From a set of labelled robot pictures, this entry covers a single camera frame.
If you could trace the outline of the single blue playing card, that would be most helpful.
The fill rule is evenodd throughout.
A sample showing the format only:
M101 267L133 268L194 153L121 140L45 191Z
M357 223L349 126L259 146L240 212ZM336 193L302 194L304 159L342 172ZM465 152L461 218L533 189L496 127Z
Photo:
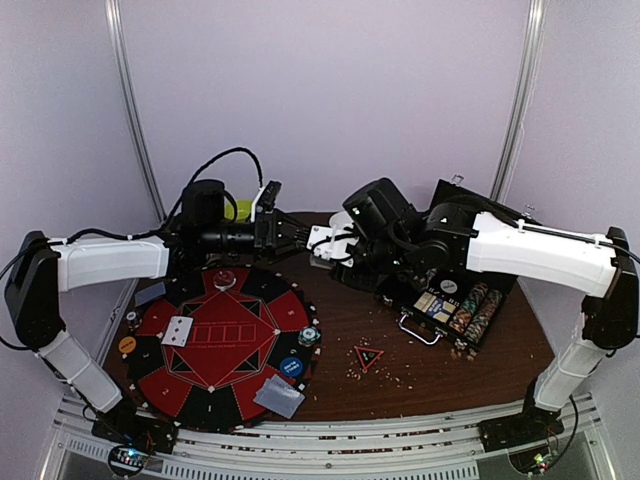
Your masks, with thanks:
M165 284L160 282L137 291L134 295L134 306L147 304L166 293Z

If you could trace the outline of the three of diamonds card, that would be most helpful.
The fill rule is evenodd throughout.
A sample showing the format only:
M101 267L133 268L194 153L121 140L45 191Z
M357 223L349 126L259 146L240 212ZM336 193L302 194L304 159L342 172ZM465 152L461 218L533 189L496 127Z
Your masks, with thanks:
M172 316L161 340L162 345L184 347L190 336L194 319L186 316Z

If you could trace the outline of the teal poker chip stack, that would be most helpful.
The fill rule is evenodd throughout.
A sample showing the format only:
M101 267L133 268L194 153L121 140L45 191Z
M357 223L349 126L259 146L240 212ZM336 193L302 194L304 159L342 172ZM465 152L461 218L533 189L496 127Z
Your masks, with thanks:
M308 326L300 330L298 343L304 347L310 347L321 338L320 331L314 326Z

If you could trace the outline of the orange big blind button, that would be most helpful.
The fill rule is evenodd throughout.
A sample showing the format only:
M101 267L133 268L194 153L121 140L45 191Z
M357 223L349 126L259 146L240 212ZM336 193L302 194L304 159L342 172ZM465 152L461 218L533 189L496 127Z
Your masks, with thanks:
M137 346L136 338L133 336L126 336L122 338L118 344L118 350L123 355L131 354Z

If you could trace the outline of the dealt blue card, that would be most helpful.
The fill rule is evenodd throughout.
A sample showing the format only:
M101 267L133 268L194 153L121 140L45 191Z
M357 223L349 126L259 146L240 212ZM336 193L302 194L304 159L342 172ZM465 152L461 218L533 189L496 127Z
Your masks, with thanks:
M299 396L299 392L277 374L265 380L260 392L264 395L275 395L291 399Z
M275 395L264 395L259 390L254 397L256 404L288 419L293 417L304 400L305 396L301 392L299 392L298 397L291 399Z

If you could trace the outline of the blue playing card deck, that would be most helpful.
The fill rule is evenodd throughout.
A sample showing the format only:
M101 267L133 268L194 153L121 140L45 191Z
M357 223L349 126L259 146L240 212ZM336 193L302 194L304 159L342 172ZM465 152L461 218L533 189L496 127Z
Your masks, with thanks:
M310 255L309 264L311 267L320 268L323 270L331 270L334 267L334 263L328 260L324 260L321 257Z

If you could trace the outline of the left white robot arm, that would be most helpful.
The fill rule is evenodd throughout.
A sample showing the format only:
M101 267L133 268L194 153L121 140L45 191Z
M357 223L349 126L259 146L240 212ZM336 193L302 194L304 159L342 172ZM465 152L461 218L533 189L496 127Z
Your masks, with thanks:
M220 182L202 180L186 187L165 223L147 233L27 233L4 270L4 300L19 348L40 357L90 407L106 413L104 425L121 443L137 442L142 419L127 409L121 388L64 319L72 297L81 297L82 312L103 313L105 293L130 280L176 279L212 256L278 261L303 251L310 227L276 207L280 188L277 181L260 188L246 220L226 218L230 194Z

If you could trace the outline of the right arm base board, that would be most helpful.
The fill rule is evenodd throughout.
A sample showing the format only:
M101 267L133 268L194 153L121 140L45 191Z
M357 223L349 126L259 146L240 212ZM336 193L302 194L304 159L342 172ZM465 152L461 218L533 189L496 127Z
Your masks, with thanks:
M511 466L529 477L546 473L560 455L560 420L526 420L520 415L482 421L478 425L485 452L506 450Z

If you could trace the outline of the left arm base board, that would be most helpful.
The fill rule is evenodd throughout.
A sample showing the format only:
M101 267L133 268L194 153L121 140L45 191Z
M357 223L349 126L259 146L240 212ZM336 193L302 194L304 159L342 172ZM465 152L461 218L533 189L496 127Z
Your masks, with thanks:
M137 420L142 424L137 437L117 433L113 427L98 420L91 428L93 436L114 443L107 454L107 465L122 478L140 474L156 454L172 453L177 440L178 428L174 424L147 417L137 417Z

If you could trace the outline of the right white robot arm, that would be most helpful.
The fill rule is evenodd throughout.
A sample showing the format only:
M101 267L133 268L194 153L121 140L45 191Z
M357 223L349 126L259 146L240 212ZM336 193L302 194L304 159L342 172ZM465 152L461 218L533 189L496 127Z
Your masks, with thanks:
M386 177L356 190L342 208L357 238L346 249L356 271L347 284L379 275L414 280L445 269L527 277L584 293L578 333L534 380L532 404L513 419L519 440L535 440L550 426L550 412L601 360L636 338L639 260L620 228L584 234L546 227L444 180L424 212Z

